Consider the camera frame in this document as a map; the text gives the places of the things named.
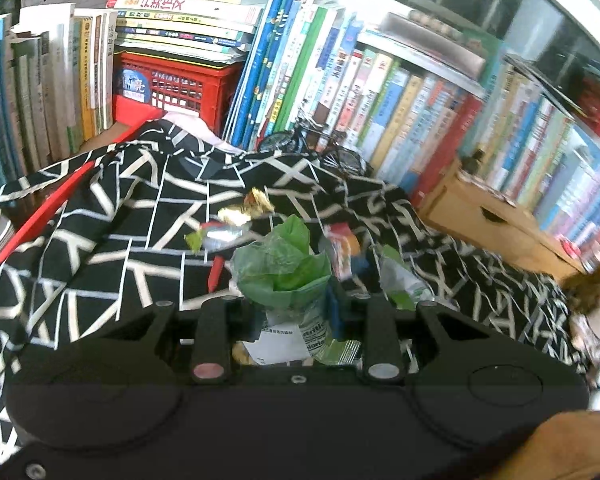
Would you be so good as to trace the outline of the left hand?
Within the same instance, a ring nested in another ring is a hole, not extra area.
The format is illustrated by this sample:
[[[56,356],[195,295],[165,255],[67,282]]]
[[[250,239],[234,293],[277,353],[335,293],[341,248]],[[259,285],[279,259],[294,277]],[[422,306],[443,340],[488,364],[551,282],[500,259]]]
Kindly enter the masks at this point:
[[[481,479],[600,479],[600,412],[565,412]]]

